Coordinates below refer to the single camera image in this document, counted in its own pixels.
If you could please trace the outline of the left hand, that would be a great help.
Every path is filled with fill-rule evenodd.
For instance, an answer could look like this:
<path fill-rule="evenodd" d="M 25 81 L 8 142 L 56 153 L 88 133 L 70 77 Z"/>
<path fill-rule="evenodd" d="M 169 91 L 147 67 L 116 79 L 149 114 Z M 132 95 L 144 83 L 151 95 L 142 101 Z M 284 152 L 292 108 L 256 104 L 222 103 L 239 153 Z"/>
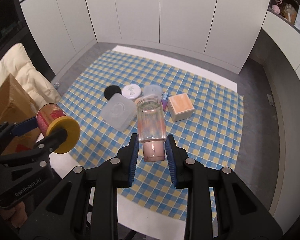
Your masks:
<path fill-rule="evenodd" d="M 21 228 L 27 220 L 24 202 L 18 203 L 10 210 L 0 208 L 0 215 L 4 220 L 10 220 L 12 226 L 15 228 Z"/>

